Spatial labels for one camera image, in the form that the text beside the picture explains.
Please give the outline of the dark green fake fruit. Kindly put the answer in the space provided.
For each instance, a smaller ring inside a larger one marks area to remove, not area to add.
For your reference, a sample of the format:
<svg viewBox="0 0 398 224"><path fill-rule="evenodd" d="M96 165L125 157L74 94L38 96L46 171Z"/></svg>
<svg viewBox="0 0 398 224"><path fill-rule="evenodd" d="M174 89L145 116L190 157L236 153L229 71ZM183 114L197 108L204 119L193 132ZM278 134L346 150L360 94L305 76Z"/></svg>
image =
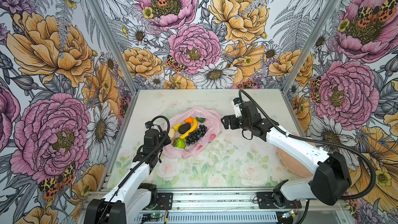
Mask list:
<svg viewBox="0 0 398 224"><path fill-rule="evenodd" d="M196 120L200 123L204 123L206 121L205 118L197 117Z"/></svg>

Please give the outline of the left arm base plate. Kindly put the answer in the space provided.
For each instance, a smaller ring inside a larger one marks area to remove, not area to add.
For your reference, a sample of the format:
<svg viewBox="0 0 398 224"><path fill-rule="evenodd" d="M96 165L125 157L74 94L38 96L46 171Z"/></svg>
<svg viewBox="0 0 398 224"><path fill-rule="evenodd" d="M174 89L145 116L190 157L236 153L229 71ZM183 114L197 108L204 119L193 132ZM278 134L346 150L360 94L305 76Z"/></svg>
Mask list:
<svg viewBox="0 0 398 224"><path fill-rule="evenodd" d="M173 193L161 192L158 193L158 197L154 204L151 204L144 208L144 210L152 211L164 211L165 209L171 210L173 206Z"/></svg>

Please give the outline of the pink scalloped bowl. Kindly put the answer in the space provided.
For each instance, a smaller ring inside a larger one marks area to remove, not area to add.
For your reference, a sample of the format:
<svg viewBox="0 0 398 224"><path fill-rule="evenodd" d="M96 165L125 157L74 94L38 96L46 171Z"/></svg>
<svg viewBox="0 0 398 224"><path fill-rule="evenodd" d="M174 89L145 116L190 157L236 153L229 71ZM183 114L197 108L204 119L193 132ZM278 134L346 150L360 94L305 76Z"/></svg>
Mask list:
<svg viewBox="0 0 398 224"><path fill-rule="evenodd" d="M314 174L310 172L304 165L302 165L298 160L294 159L291 155L286 153L281 148L278 148L278 155L283 162L283 164L294 174L304 177L310 178L313 177Z"/></svg>

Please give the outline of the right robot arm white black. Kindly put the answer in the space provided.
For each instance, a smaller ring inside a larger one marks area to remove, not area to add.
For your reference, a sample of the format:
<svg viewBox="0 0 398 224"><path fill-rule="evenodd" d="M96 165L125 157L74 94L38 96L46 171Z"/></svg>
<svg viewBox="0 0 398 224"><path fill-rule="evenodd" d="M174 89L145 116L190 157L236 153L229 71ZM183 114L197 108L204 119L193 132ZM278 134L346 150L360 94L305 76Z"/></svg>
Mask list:
<svg viewBox="0 0 398 224"><path fill-rule="evenodd" d="M300 199L316 199L332 206L343 196L351 184L343 155L329 153L295 138L278 122L261 117L252 101L244 102L237 97L233 99L232 106L235 113L221 118L225 129L249 131L253 137L286 152L313 175L307 179L280 182L273 189L276 206L283 207L288 201Z"/></svg>

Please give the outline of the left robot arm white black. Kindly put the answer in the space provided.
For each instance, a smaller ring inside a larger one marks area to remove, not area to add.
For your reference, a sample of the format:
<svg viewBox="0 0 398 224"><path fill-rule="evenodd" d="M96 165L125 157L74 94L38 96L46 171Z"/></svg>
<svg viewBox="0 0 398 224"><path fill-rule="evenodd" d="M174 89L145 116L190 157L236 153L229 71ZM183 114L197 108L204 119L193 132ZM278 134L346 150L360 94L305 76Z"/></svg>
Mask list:
<svg viewBox="0 0 398 224"><path fill-rule="evenodd" d="M101 199L92 200L86 209L85 224L131 224L134 218L158 201L158 189L144 183L161 162L163 147L171 143L169 120L157 116L145 124L144 144L138 149L124 178Z"/></svg>

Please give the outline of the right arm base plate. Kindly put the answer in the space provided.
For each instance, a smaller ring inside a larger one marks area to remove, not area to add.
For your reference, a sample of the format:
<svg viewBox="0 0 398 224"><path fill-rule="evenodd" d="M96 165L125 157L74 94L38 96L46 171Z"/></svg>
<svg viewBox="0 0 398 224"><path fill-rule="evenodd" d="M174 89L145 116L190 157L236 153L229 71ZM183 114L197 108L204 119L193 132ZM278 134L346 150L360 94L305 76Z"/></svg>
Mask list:
<svg viewBox="0 0 398 224"><path fill-rule="evenodd" d="M252 200L257 203L259 209L300 209L300 201L288 201L285 197L270 191L257 192Z"/></svg>

